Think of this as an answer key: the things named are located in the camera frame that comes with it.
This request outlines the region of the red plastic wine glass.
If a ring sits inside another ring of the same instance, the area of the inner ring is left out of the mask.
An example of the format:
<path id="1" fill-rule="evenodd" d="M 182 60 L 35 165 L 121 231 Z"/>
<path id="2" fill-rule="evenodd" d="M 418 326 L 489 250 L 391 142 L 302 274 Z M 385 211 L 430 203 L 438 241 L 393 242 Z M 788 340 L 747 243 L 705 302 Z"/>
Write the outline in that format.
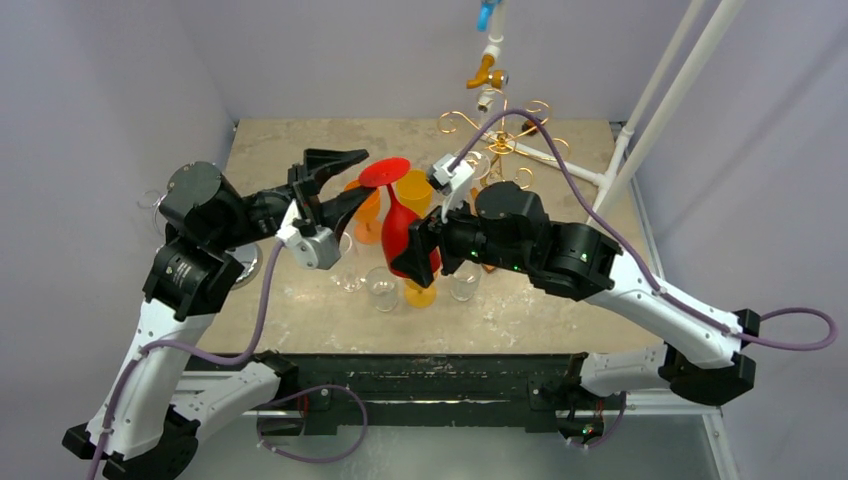
<path id="1" fill-rule="evenodd" d="M 414 279 L 403 265 L 397 267 L 394 261 L 401 256 L 409 245 L 409 227 L 419 219 L 419 215 L 403 205 L 392 186 L 410 171 L 410 162 L 402 157 L 390 157 L 379 160 L 359 174 L 362 186 L 379 189 L 384 187 L 388 193 L 390 206 L 385 216 L 381 232 L 381 245 L 389 270 L 404 279 Z"/>

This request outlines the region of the clear tall flute glass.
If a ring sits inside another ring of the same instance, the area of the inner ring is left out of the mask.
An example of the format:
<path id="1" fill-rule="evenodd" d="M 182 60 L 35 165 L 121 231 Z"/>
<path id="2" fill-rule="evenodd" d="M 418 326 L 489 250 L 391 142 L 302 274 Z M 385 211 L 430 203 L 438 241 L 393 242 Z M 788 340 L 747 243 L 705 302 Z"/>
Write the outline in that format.
<path id="1" fill-rule="evenodd" d="M 465 156 L 465 161 L 473 168 L 470 192 L 470 201 L 472 201 L 479 194 L 481 187 L 480 181 L 484 180 L 490 172 L 491 158 L 484 152 L 470 151 Z"/>

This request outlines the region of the gold rack with wooden base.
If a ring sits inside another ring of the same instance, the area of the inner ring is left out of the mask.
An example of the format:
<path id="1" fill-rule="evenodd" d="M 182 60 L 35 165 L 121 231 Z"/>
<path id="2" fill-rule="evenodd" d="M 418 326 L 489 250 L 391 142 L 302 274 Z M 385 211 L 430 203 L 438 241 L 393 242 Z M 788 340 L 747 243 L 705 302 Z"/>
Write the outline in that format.
<path id="1" fill-rule="evenodd" d="M 467 122 L 474 130 L 479 129 L 487 119 L 498 111 L 506 110 L 509 107 L 509 101 L 506 94 L 493 87 L 484 87 L 478 95 L 478 119 L 472 119 L 468 115 L 460 111 L 448 111 L 443 113 L 437 120 L 437 129 L 444 134 L 452 134 L 458 130 L 457 120 L 462 119 Z M 534 172 L 531 168 L 519 166 L 511 178 L 504 176 L 503 160 L 507 156 L 520 155 L 530 158 L 541 163 L 558 167 L 557 161 L 548 154 L 531 153 L 529 148 L 519 142 L 521 137 L 528 137 L 520 132 L 513 134 L 507 128 L 506 119 L 499 119 L 495 122 L 482 136 L 480 142 L 483 146 L 480 149 L 471 151 L 481 151 L 488 154 L 491 158 L 491 169 L 484 180 L 481 180 L 480 191 L 483 187 L 489 186 L 491 183 L 501 182 L 511 179 L 517 183 L 522 190 L 528 189 L 534 182 Z"/>

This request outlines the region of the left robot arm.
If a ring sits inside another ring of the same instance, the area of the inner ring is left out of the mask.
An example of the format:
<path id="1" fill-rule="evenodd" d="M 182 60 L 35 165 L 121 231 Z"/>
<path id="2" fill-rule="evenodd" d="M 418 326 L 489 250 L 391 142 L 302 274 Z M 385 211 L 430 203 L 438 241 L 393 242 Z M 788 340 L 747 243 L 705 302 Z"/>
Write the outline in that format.
<path id="1" fill-rule="evenodd" d="M 108 397 L 88 422 L 68 429 L 63 446 L 89 462 L 89 478 L 174 479 L 199 446 L 243 413 L 294 404 L 306 413 L 328 387 L 306 387 L 296 364 L 257 349 L 270 292 L 263 289 L 245 350 L 226 357 L 198 341 L 242 275 L 239 247 L 270 238 L 269 262 L 289 251 L 308 270 L 340 259 L 340 240 L 368 187 L 329 200 L 332 177 L 364 162 L 364 149 L 308 149 L 283 185 L 243 196 L 208 162 L 180 167 L 159 212 L 166 222 L 143 286 L 139 321 Z"/>

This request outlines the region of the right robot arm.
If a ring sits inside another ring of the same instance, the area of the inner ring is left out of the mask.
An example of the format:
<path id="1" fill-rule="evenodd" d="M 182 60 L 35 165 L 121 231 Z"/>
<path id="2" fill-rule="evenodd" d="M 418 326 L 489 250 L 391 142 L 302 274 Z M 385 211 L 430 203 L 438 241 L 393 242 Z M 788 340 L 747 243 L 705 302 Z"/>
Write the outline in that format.
<path id="1" fill-rule="evenodd" d="M 420 286 L 434 280 L 433 255 L 443 275 L 464 262 L 494 266 L 526 275 L 549 295 L 614 312 L 661 338 L 654 347 L 580 356 L 561 381 L 573 406 L 652 388 L 722 406 L 754 386 L 756 363 L 742 354 L 746 343 L 737 336 L 759 332 L 756 313 L 723 311 L 664 281 L 651 284 L 622 244 L 586 224 L 551 220 L 539 195 L 512 182 L 484 188 L 473 207 L 435 208 L 408 227 L 401 246 L 389 265 Z"/>

